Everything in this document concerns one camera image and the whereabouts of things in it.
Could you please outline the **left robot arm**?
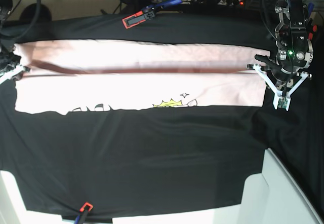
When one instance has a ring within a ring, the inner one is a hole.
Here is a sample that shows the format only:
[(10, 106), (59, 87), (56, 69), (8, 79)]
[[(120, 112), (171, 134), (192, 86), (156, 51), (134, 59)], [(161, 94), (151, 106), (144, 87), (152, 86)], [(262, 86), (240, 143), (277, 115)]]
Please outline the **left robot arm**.
[[(270, 17), (266, 0), (260, 0), (261, 18), (269, 29)], [(279, 23), (269, 34), (278, 51), (273, 57), (255, 55), (256, 64), (249, 64), (274, 93), (273, 107), (289, 110), (291, 96), (311, 75), (306, 71), (313, 60), (309, 37), (308, 6), (303, 0), (276, 0), (274, 10)]]

